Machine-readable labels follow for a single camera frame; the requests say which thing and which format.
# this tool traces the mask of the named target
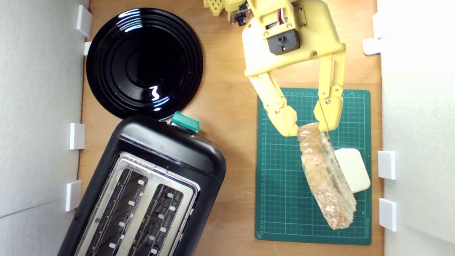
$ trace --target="wire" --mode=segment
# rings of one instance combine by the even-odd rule
[[[284,16],[283,8],[280,8],[278,10],[278,22],[279,22],[280,25],[284,23],[284,17],[283,16]]]

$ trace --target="white sponge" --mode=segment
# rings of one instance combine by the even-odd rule
[[[370,187],[371,181],[367,169],[362,155],[357,149],[340,148],[335,150],[335,156],[352,193],[357,193]]]

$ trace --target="black plate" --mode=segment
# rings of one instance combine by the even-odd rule
[[[202,50],[191,27],[154,8],[126,11],[95,35],[87,79],[100,104],[127,118],[163,120],[183,109],[202,78]]]

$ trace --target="toaster slot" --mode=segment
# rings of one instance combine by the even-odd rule
[[[113,255],[124,234],[134,209],[141,198],[147,177],[124,169],[101,218],[86,255]]]
[[[182,192],[163,184],[158,185],[128,253],[129,256],[159,254],[176,212],[179,211],[182,198]]]

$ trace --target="white bracket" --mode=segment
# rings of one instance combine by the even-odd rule
[[[90,49],[90,46],[91,46],[91,41],[90,42],[85,42],[84,56],[88,55],[88,50]]]
[[[70,125],[70,149],[85,148],[85,124],[71,123]]]
[[[91,34],[91,13],[83,6],[79,5],[77,12],[76,29],[85,37],[90,37]]]
[[[397,231],[397,203],[379,198],[379,225]]]
[[[79,206],[82,197],[82,180],[66,184],[65,211],[70,211]]]
[[[362,47],[366,55],[372,55],[381,52],[381,37],[387,34],[389,22],[382,12],[376,12],[373,15],[373,35],[374,38],[367,38],[362,41]]]
[[[378,175],[384,179],[396,179],[394,151],[378,151]]]

